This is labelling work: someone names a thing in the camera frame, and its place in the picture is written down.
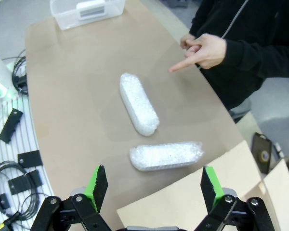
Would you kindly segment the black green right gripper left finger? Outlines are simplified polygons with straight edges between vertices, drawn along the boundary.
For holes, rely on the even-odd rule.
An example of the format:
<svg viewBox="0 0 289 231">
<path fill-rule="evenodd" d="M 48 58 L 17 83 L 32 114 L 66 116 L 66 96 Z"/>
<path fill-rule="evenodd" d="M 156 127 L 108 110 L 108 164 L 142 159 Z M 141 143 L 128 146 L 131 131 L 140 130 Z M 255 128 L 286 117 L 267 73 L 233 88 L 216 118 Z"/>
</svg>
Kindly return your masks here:
<svg viewBox="0 0 289 231">
<path fill-rule="evenodd" d="M 83 193 L 65 200 L 46 197 L 33 222 L 34 231 L 67 231 L 73 224 L 81 224 L 85 231 L 107 231 L 108 225 L 100 210 L 108 188 L 105 167 L 98 166 Z"/>
</svg>

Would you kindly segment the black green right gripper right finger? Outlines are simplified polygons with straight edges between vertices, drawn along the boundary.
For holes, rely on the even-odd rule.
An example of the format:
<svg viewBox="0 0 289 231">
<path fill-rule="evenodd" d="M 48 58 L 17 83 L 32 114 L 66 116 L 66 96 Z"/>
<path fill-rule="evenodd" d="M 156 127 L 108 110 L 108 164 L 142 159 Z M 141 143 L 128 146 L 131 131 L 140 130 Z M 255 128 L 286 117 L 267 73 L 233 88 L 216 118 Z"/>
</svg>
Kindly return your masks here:
<svg viewBox="0 0 289 231">
<path fill-rule="evenodd" d="M 200 182 L 208 214 L 196 231 L 222 231 L 233 226 L 238 231 L 273 231 L 274 226 L 260 197 L 241 201 L 225 194 L 213 167 L 204 166 Z"/>
</svg>

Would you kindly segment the person's left hand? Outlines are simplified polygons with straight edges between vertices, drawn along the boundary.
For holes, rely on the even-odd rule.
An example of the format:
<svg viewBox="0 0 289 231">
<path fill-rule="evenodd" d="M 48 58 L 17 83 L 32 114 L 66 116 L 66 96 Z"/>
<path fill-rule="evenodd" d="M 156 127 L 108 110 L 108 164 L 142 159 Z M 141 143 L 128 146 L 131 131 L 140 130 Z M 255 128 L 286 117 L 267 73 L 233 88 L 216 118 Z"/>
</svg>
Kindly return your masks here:
<svg viewBox="0 0 289 231">
<path fill-rule="evenodd" d="M 194 40 L 194 45 L 185 53 L 185 59 L 170 67 L 176 72 L 192 65 L 210 69 L 222 63 L 226 56 L 226 40 L 211 34 L 203 34 Z"/>
</svg>

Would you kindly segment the person's right hand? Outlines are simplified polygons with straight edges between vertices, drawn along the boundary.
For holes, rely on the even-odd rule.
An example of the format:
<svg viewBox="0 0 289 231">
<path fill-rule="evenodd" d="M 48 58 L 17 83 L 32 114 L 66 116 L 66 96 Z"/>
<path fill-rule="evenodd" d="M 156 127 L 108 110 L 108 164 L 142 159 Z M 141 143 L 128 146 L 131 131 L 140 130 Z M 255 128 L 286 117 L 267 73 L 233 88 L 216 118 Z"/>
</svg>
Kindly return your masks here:
<svg viewBox="0 0 289 231">
<path fill-rule="evenodd" d="M 195 36 L 191 34 L 186 34 L 180 39 L 180 47 L 187 51 L 189 48 L 191 48 L 194 45 L 194 40 L 196 39 Z"/>
</svg>

